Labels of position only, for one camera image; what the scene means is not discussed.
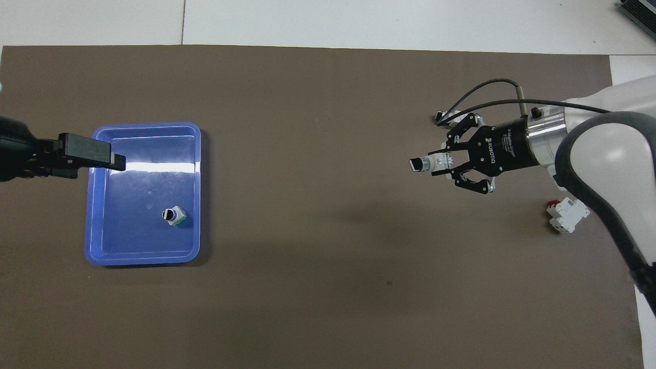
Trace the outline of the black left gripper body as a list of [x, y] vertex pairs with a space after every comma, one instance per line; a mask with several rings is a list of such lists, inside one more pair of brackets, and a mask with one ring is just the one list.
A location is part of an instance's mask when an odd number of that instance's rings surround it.
[[34, 178], [31, 159], [36, 154], [38, 139], [18, 119], [1, 116], [1, 182], [14, 178]]

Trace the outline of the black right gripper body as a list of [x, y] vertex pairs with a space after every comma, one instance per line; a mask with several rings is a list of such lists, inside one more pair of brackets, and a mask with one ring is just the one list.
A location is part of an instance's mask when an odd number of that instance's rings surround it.
[[526, 117], [482, 126], [474, 133], [474, 170], [483, 175], [495, 177], [538, 164], [527, 137]]

